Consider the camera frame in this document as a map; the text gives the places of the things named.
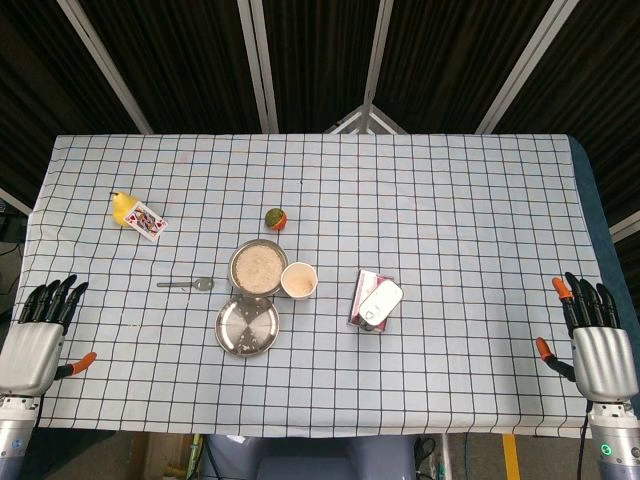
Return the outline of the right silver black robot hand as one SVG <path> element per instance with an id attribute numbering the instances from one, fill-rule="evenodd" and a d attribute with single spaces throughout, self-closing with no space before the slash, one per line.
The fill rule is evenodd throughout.
<path id="1" fill-rule="evenodd" d="M 552 279 L 561 302 L 572 348 L 572 364 L 558 359 L 546 340 L 536 339 L 541 360 L 576 384 L 593 403 L 626 403 L 639 393 L 628 333 L 614 297 L 602 283 L 591 284 L 567 272 Z"/>

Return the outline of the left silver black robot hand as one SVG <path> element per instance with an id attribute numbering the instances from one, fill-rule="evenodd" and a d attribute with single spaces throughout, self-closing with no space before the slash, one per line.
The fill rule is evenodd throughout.
<path id="1" fill-rule="evenodd" d="M 20 315 L 8 329 L 1 350 L 1 394 L 39 397 L 54 381 L 87 370 L 97 358 L 94 352 L 62 365 L 62 347 L 76 308 L 89 284 L 65 280 L 36 287 L 26 298 Z"/>

